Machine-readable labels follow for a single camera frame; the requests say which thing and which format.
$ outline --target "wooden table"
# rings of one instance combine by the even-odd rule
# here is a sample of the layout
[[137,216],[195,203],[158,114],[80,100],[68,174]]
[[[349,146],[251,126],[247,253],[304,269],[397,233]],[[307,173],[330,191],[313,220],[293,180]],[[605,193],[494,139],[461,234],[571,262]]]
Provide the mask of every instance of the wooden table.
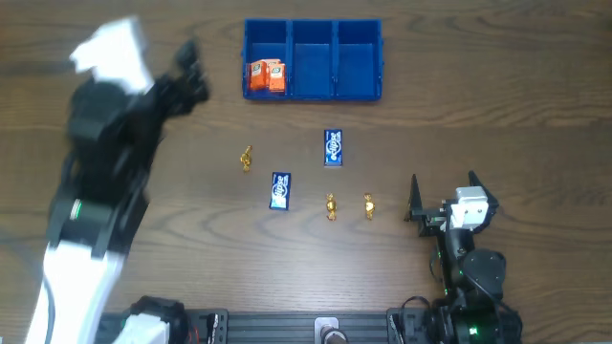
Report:
[[[136,13],[155,74],[195,34],[211,100],[166,125],[151,205],[108,303],[141,295],[230,311],[386,310],[443,296],[432,239],[402,221],[410,176],[437,206],[474,169],[498,197],[478,247],[508,259],[505,301],[524,341],[612,338],[612,8],[606,0],[21,1],[0,5],[0,225],[38,261],[67,153],[68,55],[101,23]],[[242,98],[245,17],[380,17],[377,103]],[[322,132],[345,162],[322,166]],[[252,172],[240,154],[253,145]],[[273,171],[291,210],[270,211]],[[325,194],[337,196],[328,222]],[[376,201],[365,220],[363,193]],[[0,336],[20,342],[39,280],[0,250]]]

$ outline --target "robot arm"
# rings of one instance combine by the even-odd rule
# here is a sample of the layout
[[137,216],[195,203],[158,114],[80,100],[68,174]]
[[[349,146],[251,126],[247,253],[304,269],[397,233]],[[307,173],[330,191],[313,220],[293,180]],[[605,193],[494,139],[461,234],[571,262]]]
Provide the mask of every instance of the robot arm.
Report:
[[[71,55],[76,70],[92,70],[93,79],[71,101],[72,150],[50,207],[43,263],[50,290],[41,286],[27,344],[93,343],[148,206],[145,187],[163,124],[208,99],[193,42],[175,56],[179,75],[156,80],[142,60],[144,48],[132,17],[101,26]],[[131,319],[126,341],[118,343],[133,342],[125,338],[145,325],[152,334],[144,342],[166,343],[169,327],[159,322],[154,315]]]

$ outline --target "gold wrapped candy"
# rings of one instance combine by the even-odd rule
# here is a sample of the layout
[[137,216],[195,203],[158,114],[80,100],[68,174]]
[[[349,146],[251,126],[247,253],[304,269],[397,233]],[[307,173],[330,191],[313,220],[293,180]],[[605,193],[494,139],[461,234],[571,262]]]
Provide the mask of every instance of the gold wrapped candy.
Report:
[[365,199],[365,217],[368,220],[372,220],[374,216],[374,200],[372,200],[372,195],[366,193],[363,195],[363,198]]
[[240,156],[240,162],[244,165],[242,170],[245,172],[251,171],[251,150],[252,146],[248,146],[247,150]]
[[329,215],[327,215],[327,219],[329,221],[336,220],[336,200],[334,199],[334,194],[327,194],[327,211],[329,211]]

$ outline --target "blue plastic container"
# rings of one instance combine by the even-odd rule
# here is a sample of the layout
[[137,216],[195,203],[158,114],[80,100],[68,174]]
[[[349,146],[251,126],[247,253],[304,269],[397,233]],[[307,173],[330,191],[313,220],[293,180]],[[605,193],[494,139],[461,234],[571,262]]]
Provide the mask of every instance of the blue plastic container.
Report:
[[[242,90],[252,100],[377,100],[383,91],[381,20],[246,19]],[[280,58],[284,94],[249,90],[250,64]]]

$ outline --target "blue wrapper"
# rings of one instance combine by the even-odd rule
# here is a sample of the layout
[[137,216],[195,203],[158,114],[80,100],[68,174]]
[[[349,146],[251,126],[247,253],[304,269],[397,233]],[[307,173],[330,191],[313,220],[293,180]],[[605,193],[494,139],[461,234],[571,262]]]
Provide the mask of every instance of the blue wrapper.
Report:
[[289,210],[289,192],[291,191],[291,173],[272,173],[272,197],[270,209]]
[[342,166],[342,130],[325,130],[325,166]]

